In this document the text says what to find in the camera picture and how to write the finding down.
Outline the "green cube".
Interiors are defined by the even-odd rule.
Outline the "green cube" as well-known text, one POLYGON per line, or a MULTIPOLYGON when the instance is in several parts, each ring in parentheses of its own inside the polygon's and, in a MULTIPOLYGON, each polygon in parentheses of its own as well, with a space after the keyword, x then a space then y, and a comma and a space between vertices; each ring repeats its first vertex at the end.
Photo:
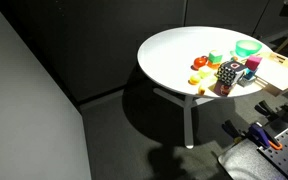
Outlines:
POLYGON ((217 50, 209 52, 208 60, 213 64, 218 64, 222 60, 222 53, 217 50))

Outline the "small orange yellow toy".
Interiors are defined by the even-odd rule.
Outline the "small orange yellow toy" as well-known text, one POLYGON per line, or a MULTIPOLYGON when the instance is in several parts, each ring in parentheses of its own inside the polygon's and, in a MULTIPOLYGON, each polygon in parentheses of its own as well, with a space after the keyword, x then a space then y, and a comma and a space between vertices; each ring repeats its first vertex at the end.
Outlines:
POLYGON ((206 89, 205 89, 205 87, 204 86, 199 86, 199 88, 198 88, 198 94, 199 95, 204 95, 205 94, 205 91, 206 91, 206 89))

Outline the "grey block under stack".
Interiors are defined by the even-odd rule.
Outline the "grey block under stack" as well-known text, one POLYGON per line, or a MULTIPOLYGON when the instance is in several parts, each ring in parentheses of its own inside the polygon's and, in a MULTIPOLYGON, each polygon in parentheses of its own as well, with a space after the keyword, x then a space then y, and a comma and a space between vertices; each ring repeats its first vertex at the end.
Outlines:
POLYGON ((253 82, 255 81, 255 78, 251 78, 251 79, 245 79, 245 78, 242 78, 238 84, 242 87, 247 87, 249 85, 251 85, 253 82))

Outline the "black white patterned cube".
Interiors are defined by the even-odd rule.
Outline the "black white patterned cube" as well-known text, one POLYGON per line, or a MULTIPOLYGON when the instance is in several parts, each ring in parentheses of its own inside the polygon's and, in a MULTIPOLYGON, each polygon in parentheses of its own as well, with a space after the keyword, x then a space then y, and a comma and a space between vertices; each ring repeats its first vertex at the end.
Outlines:
POLYGON ((217 70, 217 84, 235 85, 244 75, 246 66, 237 61, 226 61, 217 70))

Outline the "translucent yellow block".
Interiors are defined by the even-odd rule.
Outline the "translucent yellow block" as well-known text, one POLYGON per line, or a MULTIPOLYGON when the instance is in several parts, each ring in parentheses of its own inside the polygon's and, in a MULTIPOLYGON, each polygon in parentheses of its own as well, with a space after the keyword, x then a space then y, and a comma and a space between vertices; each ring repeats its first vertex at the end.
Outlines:
POLYGON ((199 70, 198 70, 198 75, 199 75, 202 79, 204 79, 204 78, 206 78, 206 77, 209 77, 209 76, 211 76, 212 74, 213 74, 213 70, 212 70, 210 67, 208 67, 208 66, 202 66, 202 67, 200 67, 199 70))

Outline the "purple clamp with orange tip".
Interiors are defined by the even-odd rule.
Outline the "purple clamp with orange tip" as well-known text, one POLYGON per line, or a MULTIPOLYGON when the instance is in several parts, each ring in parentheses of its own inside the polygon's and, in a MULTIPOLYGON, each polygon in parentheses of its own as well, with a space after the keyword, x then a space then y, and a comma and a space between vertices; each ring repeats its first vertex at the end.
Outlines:
POLYGON ((269 134, 262 126, 257 123, 253 123, 248 128, 249 136, 254 139, 255 142, 262 145, 265 149, 273 148, 275 150, 281 150, 283 145, 271 134, 269 134))

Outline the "green plastic bowl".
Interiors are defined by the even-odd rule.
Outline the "green plastic bowl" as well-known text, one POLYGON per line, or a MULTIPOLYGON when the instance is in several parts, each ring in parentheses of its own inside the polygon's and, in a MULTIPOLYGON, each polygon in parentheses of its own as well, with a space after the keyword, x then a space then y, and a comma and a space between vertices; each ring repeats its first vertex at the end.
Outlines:
POLYGON ((232 56, 247 57, 257 53, 262 48, 262 44, 253 40, 238 40, 235 49, 230 51, 232 56))

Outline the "orange block under green cube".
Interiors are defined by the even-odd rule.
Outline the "orange block under green cube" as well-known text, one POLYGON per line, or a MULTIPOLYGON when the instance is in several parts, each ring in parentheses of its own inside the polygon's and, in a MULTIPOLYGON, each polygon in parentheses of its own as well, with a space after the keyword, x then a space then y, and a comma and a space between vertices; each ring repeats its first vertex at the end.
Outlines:
POLYGON ((220 63, 212 63, 211 61, 207 62, 207 66, 210 67, 211 69, 218 69, 220 66, 220 63))

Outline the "white round table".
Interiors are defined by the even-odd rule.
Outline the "white round table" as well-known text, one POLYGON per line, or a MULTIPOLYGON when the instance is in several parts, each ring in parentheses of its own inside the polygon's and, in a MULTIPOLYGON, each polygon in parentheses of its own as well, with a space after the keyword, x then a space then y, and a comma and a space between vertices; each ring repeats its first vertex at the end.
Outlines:
POLYGON ((222 53, 225 60, 231 59, 231 50, 238 40, 255 40, 253 37, 233 30, 188 26, 157 33, 140 46, 137 60, 144 74, 158 86, 153 92, 183 108, 184 144, 194 147, 191 110, 218 96, 212 91, 211 82, 202 81, 196 85, 189 79, 196 73, 193 61, 209 55, 212 50, 222 53), (204 95, 198 94, 199 86, 204 86, 204 95))

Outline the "black purple clamp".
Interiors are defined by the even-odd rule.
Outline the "black purple clamp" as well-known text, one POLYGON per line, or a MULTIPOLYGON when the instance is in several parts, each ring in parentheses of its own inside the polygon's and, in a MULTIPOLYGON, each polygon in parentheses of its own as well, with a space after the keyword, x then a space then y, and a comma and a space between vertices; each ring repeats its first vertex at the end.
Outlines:
POLYGON ((285 103, 276 110, 273 110, 265 101, 260 101, 255 105, 254 109, 264 115, 269 122, 281 120, 288 123, 288 103, 285 103))

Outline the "red orange tomato toy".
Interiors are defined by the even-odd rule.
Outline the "red orange tomato toy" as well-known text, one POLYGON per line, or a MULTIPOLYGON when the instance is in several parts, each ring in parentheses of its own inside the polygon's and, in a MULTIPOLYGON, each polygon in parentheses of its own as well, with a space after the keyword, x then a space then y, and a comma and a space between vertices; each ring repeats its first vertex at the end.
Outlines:
POLYGON ((206 56, 198 57, 193 62, 193 67, 198 70, 200 67, 204 66, 208 61, 206 56))

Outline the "yellow lemon toy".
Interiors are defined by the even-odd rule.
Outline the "yellow lemon toy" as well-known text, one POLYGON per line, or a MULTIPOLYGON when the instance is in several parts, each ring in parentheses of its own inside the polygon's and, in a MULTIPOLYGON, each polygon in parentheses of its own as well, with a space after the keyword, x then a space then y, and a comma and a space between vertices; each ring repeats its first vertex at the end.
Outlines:
POLYGON ((201 81, 201 77, 199 75, 192 75, 189 79, 189 83, 192 85, 196 85, 201 81))

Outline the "mulberry pink block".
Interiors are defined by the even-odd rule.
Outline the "mulberry pink block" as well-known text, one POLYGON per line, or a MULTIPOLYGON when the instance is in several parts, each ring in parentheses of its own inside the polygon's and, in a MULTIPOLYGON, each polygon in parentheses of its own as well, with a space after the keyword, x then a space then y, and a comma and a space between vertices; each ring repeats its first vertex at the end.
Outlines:
POLYGON ((245 66, 249 70, 255 71, 257 69, 257 67, 259 66, 261 60, 262 60, 262 58, 259 56, 250 55, 246 60, 245 66))

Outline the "blue block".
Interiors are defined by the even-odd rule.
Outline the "blue block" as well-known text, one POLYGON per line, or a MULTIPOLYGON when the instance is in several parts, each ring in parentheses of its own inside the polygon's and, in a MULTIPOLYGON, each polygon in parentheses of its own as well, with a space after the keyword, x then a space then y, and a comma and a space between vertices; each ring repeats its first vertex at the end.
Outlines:
POLYGON ((244 75, 244 78, 247 80, 250 80, 251 78, 254 77, 255 74, 256 74, 256 70, 246 69, 246 73, 244 75))

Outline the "wooden tray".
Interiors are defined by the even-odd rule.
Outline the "wooden tray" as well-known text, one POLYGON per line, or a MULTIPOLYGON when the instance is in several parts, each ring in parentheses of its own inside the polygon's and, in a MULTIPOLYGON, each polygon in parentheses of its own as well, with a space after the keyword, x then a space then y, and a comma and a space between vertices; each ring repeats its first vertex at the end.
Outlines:
POLYGON ((262 60, 255 73, 255 84, 273 96, 288 92, 288 57, 275 52, 256 54, 262 60))

